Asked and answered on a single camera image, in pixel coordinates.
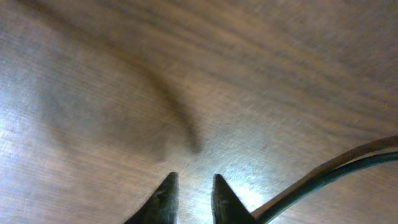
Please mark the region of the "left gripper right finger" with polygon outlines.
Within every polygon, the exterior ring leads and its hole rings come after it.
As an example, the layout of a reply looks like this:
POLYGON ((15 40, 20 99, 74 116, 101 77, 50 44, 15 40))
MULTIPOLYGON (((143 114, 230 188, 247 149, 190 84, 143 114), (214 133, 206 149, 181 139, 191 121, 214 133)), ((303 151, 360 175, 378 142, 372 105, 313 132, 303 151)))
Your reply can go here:
POLYGON ((248 212, 221 174, 213 177, 211 209, 214 224, 255 224, 248 212))

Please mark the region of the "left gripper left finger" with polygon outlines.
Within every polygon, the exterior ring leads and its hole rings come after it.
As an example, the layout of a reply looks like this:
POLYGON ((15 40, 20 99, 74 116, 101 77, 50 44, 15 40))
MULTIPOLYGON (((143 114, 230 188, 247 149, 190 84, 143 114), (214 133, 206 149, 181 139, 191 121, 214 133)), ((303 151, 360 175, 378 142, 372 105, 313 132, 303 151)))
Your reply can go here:
POLYGON ((124 224, 175 224, 178 212, 178 174, 171 172, 146 203, 124 224))

